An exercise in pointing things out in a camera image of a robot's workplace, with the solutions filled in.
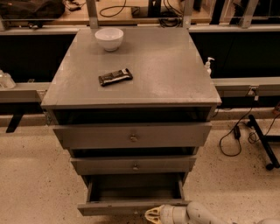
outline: floor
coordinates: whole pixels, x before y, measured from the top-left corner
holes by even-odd
[[[187,200],[196,200],[226,223],[257,223],[264,218],[280,218],[280,170],[267,171],[268,158],[260,142],[249,143],[252,132],[240,123],[241,154],[226,157],[219,149],[226,135],[247,109],[219,110],[197,162],[184,185]],[[262,132],[269,129],[271,109],[252,110]],[[34,117],[25,117],[14,133],[6,134],[6,118],[0,121],[0,223],[2,224],[114,224],[149,223],[141,215],[83,217],[77,204],[83,203],[87,189],[69,163],[53,134]],[[276,119],[270,135],[279,134]],[[238,143],[231,134],[222,142],[223,150],[236,153]],[[280,159],[280,147],[274,145]]]

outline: open drawer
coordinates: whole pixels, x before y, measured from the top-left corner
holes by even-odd
[[[63,148],[145,148],[203,146],[210,122],[119,123],[55,126]]]
[[[91,176],[83,215],[144,214],[164,204],[185,206],[178,173]]]
[[[196,156],[71,158],[79,175],[190,172]]]

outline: cabinet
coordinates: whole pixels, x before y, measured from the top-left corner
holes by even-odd
[[[80,29],[42,107],[87,186],[83,215],[185,205],[182,186],[221,99],[187,30],[126,28],[115,52]],[[101,87],[98,76],[134,75]]]

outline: drawer knob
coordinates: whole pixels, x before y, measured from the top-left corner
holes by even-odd
[[[137,139],[137,136],[136,136],[135,134],[131,134],[130,137],[129,137],[129,139],[130,139],[130,141],[133,142],[133,143],[136,142],[136,141],[138,140],[138,139]]]
[[[139,170],[138,165],[134,164],[132,170],[133,170],[133,171],[138,171],[138,170]]]

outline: bowl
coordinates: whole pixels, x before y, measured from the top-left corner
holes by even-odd
[[[118,28],[103,28],[95,33],[97,43],[106,51],[115,51],[123,42],[123,31]]]

